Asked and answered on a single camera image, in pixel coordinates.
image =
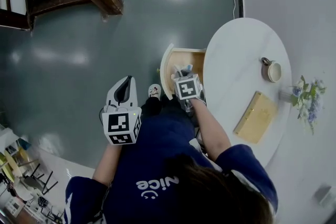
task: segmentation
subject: black and white marker cube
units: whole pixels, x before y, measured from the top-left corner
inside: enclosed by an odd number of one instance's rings
[[[180,100],[199,97],[202,90],[197,74],[174,79],[174,87]]]
[[[131,111],[103,113],[106,138],[113,145],[134,144],[141,126],[141,108]]]

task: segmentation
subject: gray floor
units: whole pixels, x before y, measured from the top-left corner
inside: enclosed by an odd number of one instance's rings
[[[142,104],[167,46],[206,48],[232,10],[233,0],[124,0],[124,14],[107,23],[83,5],[40,16],[32,34],[0,29],[0,98],[12,128],[95,167],[107,143],[98,119],[107,91],[130,74]]]

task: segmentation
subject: oval table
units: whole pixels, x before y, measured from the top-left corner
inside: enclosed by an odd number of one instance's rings
[[[277,83],[262,78],[261,58],[281,64]],[[249,145],[262,166],[274,155],[286,129],[290,104],[279,100],[279,91],[291,85],[291,69],[278,35],[266,24],[250,18],[232,20],[211,39],[204,60],[204,88],[209,110],[226,131],[232,145]],[[278,105],[278,114],[258,144],[233,133],[252,97],[260,91]]]

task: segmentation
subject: person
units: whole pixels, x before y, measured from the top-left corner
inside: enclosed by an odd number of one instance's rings
[[[190,99],[206,156],[178,100],[160,95],[150,86],[135,144],[109,144],[92,179],[70,180],[66,223],[272,223],[277,193],[251,148]]]

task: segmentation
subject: navy blue shirt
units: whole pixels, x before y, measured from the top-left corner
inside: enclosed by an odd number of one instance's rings
[[[165,170],[165,160],[178,154],[191,156],[199,165],[213,167],[189,141],[195,136],[192,124],[173,115],[143,121],[136,144],[122,149],[117,172],[108,189],[88,178],[74,177],[66,189],[67,223],[89,223],[103,217],[107,223],[146,220],[170,222],[177,216],[178,178]],[[235,145],[215,162],[223,171],[236,172],[278,207],[276,190],[250,147]]]

